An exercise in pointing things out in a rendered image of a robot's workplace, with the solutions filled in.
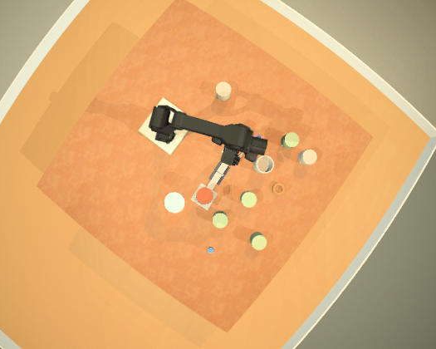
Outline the pale grey cylinder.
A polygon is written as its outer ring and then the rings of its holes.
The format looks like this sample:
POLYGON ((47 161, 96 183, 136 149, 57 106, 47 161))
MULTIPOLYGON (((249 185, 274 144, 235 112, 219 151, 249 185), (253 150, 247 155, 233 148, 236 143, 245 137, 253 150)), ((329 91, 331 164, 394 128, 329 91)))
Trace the pale grey cylinder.
POLYGON ((314 150, 304 150, 298 155, 298 161, 303 165, 314 164, 316 162, 316 152, 314 150))
POLYGON ((216 86, 216 96, 220 101, 225 101, 231 96, 231 86, 227 82, 220 82, 216 86))

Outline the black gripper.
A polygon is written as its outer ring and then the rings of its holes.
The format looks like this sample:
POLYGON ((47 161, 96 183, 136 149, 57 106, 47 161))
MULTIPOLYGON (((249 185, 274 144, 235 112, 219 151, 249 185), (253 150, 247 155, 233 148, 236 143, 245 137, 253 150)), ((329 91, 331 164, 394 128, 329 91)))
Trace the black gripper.
MULTIPOLYGON (((223 144, 219 139, 213 138, 213 137, 212 137, 212 142, 217 144, 217 145, 220 145, 220 146, 223 144)), ((253 154, 250 152, 249 152, 249 154, 247 154, 247 153, 244 153, 244 154, 245 154, 244 158, 251 161, 251 162, 255 162, 257 157, 258 157, 258 154, 253 154)))

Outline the grey balance beam with round pans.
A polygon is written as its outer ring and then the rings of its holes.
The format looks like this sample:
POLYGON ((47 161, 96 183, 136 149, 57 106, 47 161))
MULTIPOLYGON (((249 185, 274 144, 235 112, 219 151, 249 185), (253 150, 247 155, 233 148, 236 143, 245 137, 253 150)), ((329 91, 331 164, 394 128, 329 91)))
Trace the grey balance beam with round pans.
POLYGON ((221 161, 218 162, 218 165, 216 166, 216 168, 214 169, 213 173, 209 176, 209 179, 211 180, 208 184, 208 186, 206 186, 205 184, 200 184, 200 186, 197 188, 197 190, 195 191, 193 197, 191 198, 191 200, 200 205, 201 207, 203 207, 204 209, 208 210, 208 208, 210 207, 210 205, 212 204, 212 202, 214 201, 214 199, 216 198, 216 196, 218 195, 217 192, 213 191, 213 188, 216 184, 220 185, 220 183, 222 182, 224 176, 226 175, 226 173, 229 171, 230 167, 228 167, 228 165, 222 163, 221 161), (197 192, 199 189, 201 188, 209 188, 212 190, 213 192, 213 199, 210 203, 208 204, 201 204, 197 201, 197 192))

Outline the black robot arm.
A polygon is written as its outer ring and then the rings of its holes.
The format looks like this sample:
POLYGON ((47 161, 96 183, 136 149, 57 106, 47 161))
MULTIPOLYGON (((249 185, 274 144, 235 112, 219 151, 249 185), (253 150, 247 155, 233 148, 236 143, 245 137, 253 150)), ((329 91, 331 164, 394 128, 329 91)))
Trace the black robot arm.
POLYGON ((169 105, 157 105, 157 108, 154 106, 148 128, 157 132, 155 140, 167 145, 174 140, 176 130, 186 130, 217 138, 224 144, 221 162, 232 166, 238 165, 241 159, 237 151, 264 155, 268 141, 254 137, 253 131, 244 124, 219 125, 189 116, 169 105), (170 112, 174 113, 171 123, 169 122, 170 112))

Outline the orange-brown cylinder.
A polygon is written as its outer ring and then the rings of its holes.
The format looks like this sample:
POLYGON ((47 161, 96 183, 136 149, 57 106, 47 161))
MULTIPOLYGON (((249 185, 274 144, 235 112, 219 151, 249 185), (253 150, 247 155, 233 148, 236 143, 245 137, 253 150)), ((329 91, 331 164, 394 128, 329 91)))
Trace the orange-brown cylinder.
POLYGON ((198 190, 196 197, 199 203, 208 204, 213 199, 213 192, 211 189, 204 187, 198 190))

